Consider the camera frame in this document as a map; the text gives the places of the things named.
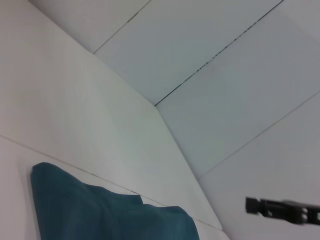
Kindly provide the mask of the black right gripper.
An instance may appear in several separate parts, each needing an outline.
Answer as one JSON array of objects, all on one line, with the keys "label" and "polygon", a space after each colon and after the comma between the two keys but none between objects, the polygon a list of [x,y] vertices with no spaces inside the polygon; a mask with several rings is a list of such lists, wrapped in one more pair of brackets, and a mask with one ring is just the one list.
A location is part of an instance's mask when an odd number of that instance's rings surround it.
[{"label": "black right gripper", "polygon": [[320,207],[318,205],[285,200],[283,202],[246,197],[245,211],[265,218],[285,219],[296,225],[319,225]]}]

